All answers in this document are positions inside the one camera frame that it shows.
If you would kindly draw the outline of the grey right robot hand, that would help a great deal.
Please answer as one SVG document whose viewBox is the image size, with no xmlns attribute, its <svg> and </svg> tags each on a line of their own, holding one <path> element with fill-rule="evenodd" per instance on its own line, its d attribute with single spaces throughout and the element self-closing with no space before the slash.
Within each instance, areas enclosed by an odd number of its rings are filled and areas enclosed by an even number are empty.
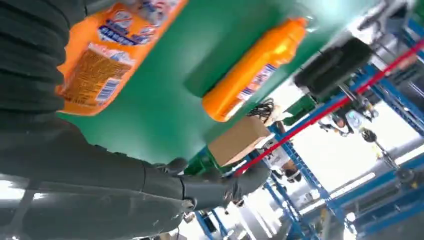
<svg viewBox="0 0 424 240">
<path fill-rule="evenodd" d="M 185 213 L 225 207 L 270 176 L 259 163 L 236 177 L 173 175 L 88 143 L 52 114 L 0 116 L 3 240 L 130 240 L 175 230 Z"/>
</svg>

